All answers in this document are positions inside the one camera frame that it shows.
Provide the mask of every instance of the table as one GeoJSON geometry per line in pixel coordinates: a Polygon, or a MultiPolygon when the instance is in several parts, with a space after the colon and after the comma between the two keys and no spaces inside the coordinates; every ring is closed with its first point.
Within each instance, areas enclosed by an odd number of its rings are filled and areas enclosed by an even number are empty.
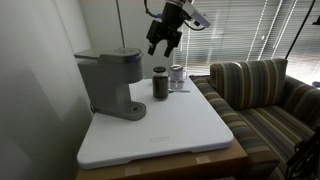
{"type": "Polygon", "coordinates": [[[179,153],[135,160],[129,164],[80,169],[77,180],[106,179],[212,179],[237,176],[245,169],[248,156],[236,139],[227,149],[201,153],[179,153]]]}
{"type": "MultiPolygon", "coordinates": [[[[115,177],[121,177],[121,174],[122,177],[129,177],[156,173],[160,177],[159,174],[166,173],[174,176],[175,172],[181,172],[181,168],[187,168],[188,172],[184,174],[188,174],[192,172],[191,169],[202,167],[198,164],[206,164],[204,167],[209,164],[210,169],[226,165],[231,167],[235,162],[246,159],[245,152],[233,139],[230,129],[193,82],[187,79],[183,88],[190,90],[191,93],[174,92],[167,100],[157,102],[152,98],[151,80],[142,80],[130,85],[132,99],[146,104],[146,116],[133,122],[96,113],[78,153],[79,165],[84,169],[92,169],[132,161],[128,164],[108,167],[107,169],[112,169],[108,174],[118,172],[115,173],[117,174],[115,177]],[[198,153],[184,153],[187,151],[207,151],[209,154],[199,156],[198,153]],[[152,161],[136,160],[154,156],[161,157],[151,158],[152,161]],[[160,160],[158,164],[154,164],[157,159],[164,161],[160,160]],[[133,168],[127,167],[132,166],[134,162],[140,163],[133,168]]],[[[233,171],[238,170],[239,167],[232,171],[228,170],[228,174],[232,175],[233,171]]],[[[93,175],[95,173],[91,172],[97,172],[97,170],[80,172],[93,175]]]]}

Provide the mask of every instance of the white wall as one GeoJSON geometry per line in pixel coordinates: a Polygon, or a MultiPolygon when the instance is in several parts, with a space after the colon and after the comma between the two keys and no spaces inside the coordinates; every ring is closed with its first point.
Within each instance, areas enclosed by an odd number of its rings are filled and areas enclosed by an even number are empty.
{"type": "Polygon", "coordinates": [[[2,0],[0,27],[0,179],[73,179],[91,114],[55,1],[2,0]]]}
{"type": "MultiPolygon", "coordinates": [[[[93,48],[116,49],[122,47],[120,25],[116,0],[79,0],[83,10],[90,41],[93,48]]],[[[148,0],[153,13],[161,13],[165,0],[148,0]]],[[[126,47],[141,49],[143,75],[152,76],[155,66],[172,65],[172,53],[169,58],[163,56],[167,43],[158,44],[153,56],[148,54],[149,41],[146,39],[152,18],[145,13],[143,0],[119,0],[121,21],[126,47]]]]}
{"type": "Polygon", "coordinates": [[[61,20],[75,53],[91,48],[78,0],[55,0],[61,20]]]}

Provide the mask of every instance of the black cable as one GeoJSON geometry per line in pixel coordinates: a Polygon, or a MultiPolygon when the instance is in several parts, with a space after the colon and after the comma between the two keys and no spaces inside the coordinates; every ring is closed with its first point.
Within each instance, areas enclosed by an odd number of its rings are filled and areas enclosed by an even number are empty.
{"type": "Polygon", "coordinates": [[[206,27],[203,27],[203,28],[200,28],[200,29],[196,29],[196,28],[193,28],[193,27],[189,26],[189,24],[186,21],[183,21],[183,22],[184,22],[184,24],[186,26],[188,26],[188,28],[190,28],[190,29],[192,29],[194,31],[202,31],[202,30],[204,30],[206,28],[206,27]]]}
{"type": "Polygon", "coordinates": [[[95,114],[96,113],[96,111],[94,110],[94,108],[93,108],[93,106],[92,106],[92,104],[90,103],[90,110],[91,110],[91,112],[93,112],[93,114],[95,114]]]}
{"type": "Polygon", "coordinates": [[[146,8],[146,13],[149,14],[149,16],[157,18],[156,15],[152,14],[149,9],[148,9],[148,4],[147,4],[147,0],[144,0],[144,7],[146,8]]]}
{"type": "Polygon", "coordinates": [[[287,59],[287,58],[288,58],[288,56],[289,56],[289,54],[290,54],[290,52],[291,52],[291,50],[292,50],[292,48],[293,48],[294,44],[296,43],[296,41],[297,41],[297,39],[298,39],[298,37],[299,37],[299,35],[300,35],[300,32],[301,32],[301,30],[302,30],[302,28],[303,28],[304,24],[306,23],[306,21],[307,21],[307,19],[308,19],[308,17],[309,17],[309,14],[310,14],[310,12],[311,12],[311,10],[312,10],[313,5],[314,5],[314,3],[315,3],[315,2],[316,2],[316,0],[313,0],[313,1],[312,1],[311,6],[310,6],[310,8],[309,8],[309,11],[308,11],[308,13],[307,13],[306,17],[304,18],[304,20],[303,20],[303,22],[302,22],[302,24],[301,24],[301,26],[300,26],[300,29],[299,29],[299,31],[298,31],[298,33],[297,33],[296,37],[294,38],[294,40],[293,40],[293,42],[292,42],[292,44],[291,44],[291,46],[290,46],[290,49],[289,49],[289,51],[288,51],[288,53],[287,53],[287,55],[286,55],[285,59],[287,59]]]}
{"type": "Polygon", "coordinates": [[[120,32],[121,32],[122,46],[123,46],[123,48],[126,48],[126,43],[125,43],[124,35],[123,35],[123,28],[122,28],[122,22],[121,22],[121,15],[120,15],[120,8],[119,8],[119,2],[118,2],[118,0],[116,0],[116,3],[117,3],[117,12],[118,12],[119,24],[120,24],[120,32]]]}

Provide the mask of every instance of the cable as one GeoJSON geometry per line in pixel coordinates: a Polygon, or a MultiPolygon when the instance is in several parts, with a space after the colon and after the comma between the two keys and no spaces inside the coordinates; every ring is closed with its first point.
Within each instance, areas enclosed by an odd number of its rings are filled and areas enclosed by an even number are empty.
{"type": "Polygon", "coordinates": [[[147,0],[144,0],[144,7],[146,8],[146,13],[149,14],[149,16],[154,17],[154,18],[158,18],[158,16],[152,14],[149,9],[148,9],[148,4],[147,4],[147,0]]]}
{"type": "Polygon", "coordinates": [[[186,26],[188,26],[188,28],[190,28],[190,29],[192,29],[194,31],[202,31],[202,30],[204,30],[206,28],[206,27],[203,27],[203,28],[200,28],[200,29],[196,29],[196,28],[193,28],[193,27],[189,26],[189,24],[186,21],[183,21],[183,22],[184,22],[184,24],[186,26]]]}
{"type": "Polygon", "coordinates": [[[296,43],[296,41],[297,41],[297,39],[298,39],[298,37],[299,37],[299,35],[300,35],[300,32],[301,32],[301,30],[302,30],[302,28],[303,28],[304,24],[306,23],[306,21],[307,21],[307,19],[308,19],[308,17],[309,17],[310,12],[312,11],[312,8],[313,8],[313,5],[314,5],[314,3],[315,3],[315,2],[316,2],[316,0],[313,0],[313,1],[312,1],[311,6],[310,6],[310,8],[309,8],[309,11],[308,11],[308,13],[307,13],[306,17],[304,18],[304,20],[303,20],[303,22],[302,22],[302,24],[301,24],[301,26],[300,26],[300,29],[299,29],[299,31],[298,31],[298,33],[297,33],[296,37],[294,38],[294,40],[293,40],[293,42],[292,42],[292,44],[291,44],[291,47],[290,47],[290,49],[289,49],[289,51],[288,51],[288,53],[287,53],[287,55],[286,55],[285,59],[287,59],[287,58],[288,58],[288,56],[289,56],[289,54],[290,54],[290,52],[291,52],[291,50],[292,50],[292,48],[293,48],[294,44],[296,43]]]}
{"type": "Polygon", "coordinates": [[[95,114],[96,113],[96,111],[94,110],[94,108],[93,108],[93,106],[92,106],[92,104],[90,103],[90,110],[91,110],[91,112],[93,112],[93,114],[95,114]]]}

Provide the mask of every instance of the striped couch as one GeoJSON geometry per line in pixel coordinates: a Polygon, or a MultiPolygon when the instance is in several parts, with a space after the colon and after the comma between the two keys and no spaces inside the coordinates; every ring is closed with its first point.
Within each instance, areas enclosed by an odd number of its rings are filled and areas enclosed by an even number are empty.
{"type": "Polygon", "coordinates": [[[287,60],[215,63],[191,77],[249,156],[243,179],[284,179],[294,146],[320,123],[320,91],[286,76],[287,60]]]}

